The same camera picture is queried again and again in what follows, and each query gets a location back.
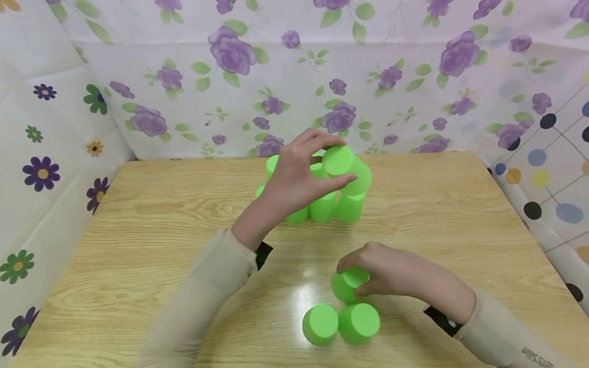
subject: long sleeve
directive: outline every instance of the long sleeve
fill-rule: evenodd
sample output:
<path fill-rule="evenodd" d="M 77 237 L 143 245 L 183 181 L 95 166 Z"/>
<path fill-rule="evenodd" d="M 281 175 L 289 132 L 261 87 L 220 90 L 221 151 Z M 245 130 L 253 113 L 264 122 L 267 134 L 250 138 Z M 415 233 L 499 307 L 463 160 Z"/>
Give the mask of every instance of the long sleeve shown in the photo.
<path fill-rule="evenodd" d="M 231 230 L 219 231 L 161 312 L 136 367 L 194 368 L 217 313 L 256 271 L 256 254 L 241 245 Z"/>
<path fill-rule="evenodd" d="M 573 368 L 491 295 L 476 290 L 472 317 L 454 338 L 485 364 L 505 368 Z"/>

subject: floral backdrop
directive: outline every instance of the floral backdrop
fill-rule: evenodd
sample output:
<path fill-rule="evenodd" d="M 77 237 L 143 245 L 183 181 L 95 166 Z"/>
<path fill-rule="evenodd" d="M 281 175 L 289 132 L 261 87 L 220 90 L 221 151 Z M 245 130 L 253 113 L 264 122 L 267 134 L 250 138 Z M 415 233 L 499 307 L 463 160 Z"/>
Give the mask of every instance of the floral backdrop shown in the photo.
<path fill-rule="evenodd" d="M 122 140 L 106 142 L 113 120 L 142 160 L 265 157 L 307 127 L 364 154 L 469 150 L 589 313 L 589 0 L 28 3 L 0 0 L 11 30 L 0 32 L 0 76 L 24 77 L 10 106 L 28 107 L 0 146 L 23 160 L 2 162 L 14 182 L 0 185 L 22 190 L 23 208 L 51 208 L 70 161 L 106 160 L 118 147 L 102 174 L 84 166 L 79 201 L 93 213 L 127 157 Z M 24 24 L 27 12 L 38 24 Z M 25 37 L 43 48 L 24 48 Z M 31 57 L 45 54 L 54 58 Z M 66 149 L 41 149 L 57 141 Z M 9 239 L 0 291 L 40 268 L 22 247 L 32 230 Z M 15 305 L 0 314 L 7 355 L 40 306 Z"/>

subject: green leaf print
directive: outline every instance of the green leaf print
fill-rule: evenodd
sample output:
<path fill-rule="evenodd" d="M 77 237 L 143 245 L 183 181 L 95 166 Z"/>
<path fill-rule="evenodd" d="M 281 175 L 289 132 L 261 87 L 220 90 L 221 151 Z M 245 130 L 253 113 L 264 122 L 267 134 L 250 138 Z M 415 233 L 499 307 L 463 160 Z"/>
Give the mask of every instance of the green leaf print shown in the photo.
<path fill-rule="evenodd" d="M 372 19 L 372 17 L 376 14 L 374 10 L 374 6 L 372 6 L 369 2 L 364 2 L 356 7 L 356 16 L 363 21 L 367 21 Z"/>
<path fill-rule="evenodd" d="M 100 9 L 98 9 L 88 0 L 76 0 L 74 5 L 87 17 L 98 18 L 100 16 Z"/>
<path fill-rule="evenodd" d="M 335 24 L 342 17 L 342 10 L 325 10 L 321 18 L 321 28 L 329 27 Z"/>
<path fill-rule="evenodd" d="M 247 25 L 244 22 L 238 21 L 236 19 L 229 19 L 228 21 L 224 21 L 223 25 L 231 28 L 233 31 L 235 31 L 235 33 L 237 33 L 238 36 L 245 35 L 248 30 Z"/>
<path fill-rule="evenodd" d="M 230 85 L 239 88 L 239 77 L 237 74 L 231 74 L 227 71 L 223 71 L 223 79 L 225 79 Z"/>
<path fill-rule="evenodd" d="M 100 41 L 107 45 L 112 45 L 112 39 L 110 38 L 110 35 L 100 24 L 92 22 L 90 19 L 86 19 L 86 24 L 90 28 L 90 31 L 92 31 L 92 33 L 98 37 Z"/>
<path fill-rule="evenodd" d="M 362 24 L 354 22 L 354 24 L 352 25 L 352 36 L 354 37 L 354 41 L 356 41 L 357 44 L 365 44 L 366 28 Z"/>
<path fill-rule="evenodd" d="M 417 68 L 415 68 L 415 74 L 419 75 L 420 77 L 424 75 L 428 75 L 432 71 L 432 67 L 429 64 L 421 64 Z"/>
<path fill-rule="evenodd" d="M 270 62 L 270 57 L 263 48 L 254 47 L 254 52 L 256 53 L 256 61 L 258 64 L 264 65 Z"/>

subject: purple flower print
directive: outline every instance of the purple flower print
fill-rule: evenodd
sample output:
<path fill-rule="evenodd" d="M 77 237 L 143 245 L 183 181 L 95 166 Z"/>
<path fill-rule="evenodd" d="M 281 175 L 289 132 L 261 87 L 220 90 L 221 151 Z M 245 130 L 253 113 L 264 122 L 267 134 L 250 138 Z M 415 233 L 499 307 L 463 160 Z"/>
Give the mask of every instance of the purple flower print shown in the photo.
<path fill-rule="evenodd" d="M 452 77 L 459 77 L 464 69 L 474 65 L 477 61 L 479 46 L 474 44 L 475 34 L 472 31 L 463 32 L 446 44 L 440 60 L 440 73 Z"/>
<path fill-rule="evenodd" d="M 403 76 L 403 72 L 397 67 L 390 67 L 383 70 L 379 76 L 378 88 L 389 89 L 395 86 L 395 83 Z"/>
<path fill-rule="evenodd" d="M 432 121 L 432 125 L 434 126 L 434 129 L 436 129 L 436 130 L 444 130 L 446 128 L 447 123 L 448 123 L 448 120 L 446 120 L 444 118 L 437 118 L 434 121 Z"/>
<path fill-rule="evenodd" d="M 383 143 L 385 145 L 391 145 L 391 144 L 396 143 L 398 140 L 399 140 L 399 137 L 397 135 L 395 135 L 395 134 L 389 134 L 389 135 L 387 135 L 385 137 Z"/>
<path fill-rule="evenodd" d="M 333 93 L 340 96 L 346 94 L 346 86 L 347 84 L 341 79 L 334 79 L 329 83 L 329 88 L 332 89 Z"/>
<path fill-rule="evenodd" d="M 256 63 L 256 53 L 247 42 L 239 41 L 237 34 L 222 25 L 208 38 L 209 50 L 217 65 L 228 73 L 248 75 L 250 66 Z"/>
<path fill-rule="evenodd" d="M 300 37 L 296 31 L 286 31 L 280 38 L 286 48 L 297 48 L 300 45 Z"/>
<path fill-rule="evenodd" d="M 216 145 L 222 145 L 225 144 L 225 142 L 227 142 L 227 137 L 225 137 L 223 134 L 215 134 L 211 137 L 211 140 Z"/>
<path fill-rule="evenodd" d="M 316 8 L 327 8 L 329 10 L 341 9 L 349 3 L 350 0 L 313 0 L 313 5 Z"/>
<path fill-rule="evenodd" d="M 283 111 L 283 103 L 276 97 L 270 97 L 268 100 L 262 101 L 262 106 L 266 114 L 280 115 Z"/>
<path fill-rule="evenodd" d="M 481 0 L 477 11 L 472 15 L 472 19 L 477 20 L 485 18 L 491 10 L 495 9 L 501 0 Z"/>
<path fill-rule="evenodd" d="M 532 97 L 532 108 L 536 114 L 544 115 L 550 106 L 552 106 L 552 99 L 546 93 L 536 93 Z"/>
<path fill-rule="evenodd" d="M 154 3 L 170 14 L 182 9 L 180 0 L 155 0 Z"/>
<path fill-rule="evenodd" d="M 452 104 L 452 110 L 450 110 L 450 115 L 460 115 L 463 116 L 468 112 L 468 110 L 472 106 L 472 100 L 468 97 L 462 97 L 460 101 L 456 101 Z"/>
<path fill-rule="evenodd" d="M 577 0 L 577 4 L 571 10 L 570 17 L 589 22 L 589 0 Z"/>
<path fill-rule="evenodd" d="M 260 157 L 278 155 L 282 147 L 284 147 L 284 140 L 282 138 L 267 135 L 264 137 L 262 143 L 256 146 L 256 155 Z"/>
<path fill-rule="evenodd" d="M 438 19 L 440 15 L 446 15 L 448 13 L 448 4 L 454 0 L 432 0 L 428 6 L 428 13 L 432 16 L 432 19 Z"/>
<path fill-rule="evenodd" d="M 322 127 L 327 128 L 329 134 L 343 132 L 352 126 L 356 118 L 356 108 L 345 102 L 340 102 L 323 116 Z"/>
<path fill-rule="evenodd" d="M 43 188 L 53 189 L 55 186 L 54 181 L 61 179 L 61 175 L 57 173 L 58 171 L 59 165 L 52 164 L 51 159 L 47 156 L 43 157 L 43 160 L 38 157 L 31 157 L 31 164 L 22 167 L 22 172 L 28 175 L 25 178 L 25 184 L 35 184 L 36 192 L 42 191 Z"/>
<path fill-rule="evenodd" d="M 131 88 L 127 87 L 123 83 L 112 81 L 108 84 L 112 90 L 120 94 L 124 98 L 135 98 L 135 95 L 131 92 Z"/>
<path fill-rule="evenodd" d="M 161 116 L 159 111 L 141 105 L 135 107 L 135 115 L 131 117 L 131 124 L 148 137 L 155 137 L 168 131 L 166 119 Z"/>
<path fill-rule="evenodd" d="M 270 122 L 268 121 L 268 119 L 265 119 L 262 117 L 257 117 L 257 118 L 254 118 L 253 122 L 258 128 L 260 128 L 262 130 L 270 129 Z"/>
<path fill-rule="evenodd" d="M 180 83 L 182 80 L 182 74 L 176 69 L 161 67 L 161 69 L 157 71 L 155 77 L 161 82 L 161 86 L 165 89 L 174 90 L 182 88 L 182 83 Z"/>
<path fill-rule="evenodd" d="M 513 52 L 524 52 L 532 45 L 532 38 L 528 35 L 521 35 L 509 42 L 509 49 Z"/>
<path fill-rule="evenodd" d="M 16 355 L 39 312 L 40 310 L 31 307 L 24 316 L 17 316 L 12 320 L 12 330 L 2 336 L 2 344 L 6 344 L 2 350 L 2 356 L 7 356 L 10 353 L 12 356 Z"/>
<path fill-rule="evenodd" d="M 443 152 L 446 148 L 448 148 L 448 143 L 450 140 L 442 137 L 441 135 L 437 135 L 433 137 L 432 140 L 427 142 L 426 144 L 422 144 L 417 149 L 418 153 L 428 153 L 428 152 Z"/>

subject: wood grain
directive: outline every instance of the wood grain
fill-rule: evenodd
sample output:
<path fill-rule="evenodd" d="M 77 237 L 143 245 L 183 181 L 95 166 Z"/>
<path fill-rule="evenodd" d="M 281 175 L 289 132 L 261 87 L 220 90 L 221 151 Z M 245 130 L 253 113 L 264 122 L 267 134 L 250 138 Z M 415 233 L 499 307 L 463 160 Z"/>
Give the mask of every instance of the wood grain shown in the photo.
<path fill-rule="evenodd" d="M 404 297 L 375 298 L 380 333 L 315 348 L 306 310 L 341 308 L 340 257 L 370 240 L 439 262 L 494 294 L 581 367 L 589 322 L 475 154 L 370 155 L 361 221 L 281 224 L 266 265 L 222 309 L 199 367 L 482 367 Z M 120 169 L 13 368 L 133 367 L 205 242 L 264 181 L 264 160 L 136 161 Z"/>

